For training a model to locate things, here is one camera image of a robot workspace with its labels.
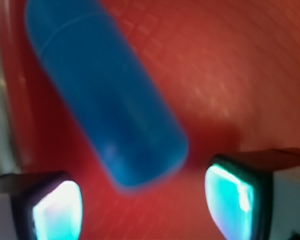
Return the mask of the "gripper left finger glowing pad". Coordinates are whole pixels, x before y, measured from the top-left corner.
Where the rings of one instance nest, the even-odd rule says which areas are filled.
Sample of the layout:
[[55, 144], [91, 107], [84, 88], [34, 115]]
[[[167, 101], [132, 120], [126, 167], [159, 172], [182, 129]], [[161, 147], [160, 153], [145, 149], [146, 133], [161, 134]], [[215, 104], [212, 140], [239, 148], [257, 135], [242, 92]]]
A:
[[78, 240], [82, 193], [64, 171], [0, 175], [0, 240]]

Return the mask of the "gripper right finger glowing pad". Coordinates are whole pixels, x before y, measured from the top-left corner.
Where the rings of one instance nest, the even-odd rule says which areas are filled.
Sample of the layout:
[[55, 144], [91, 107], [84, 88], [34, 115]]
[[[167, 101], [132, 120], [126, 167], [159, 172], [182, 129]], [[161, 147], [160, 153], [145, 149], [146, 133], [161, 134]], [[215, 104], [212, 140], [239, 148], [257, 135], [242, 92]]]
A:
[[214, 155], [209, 213], [227, 240], [300, 240], [300, 148]]

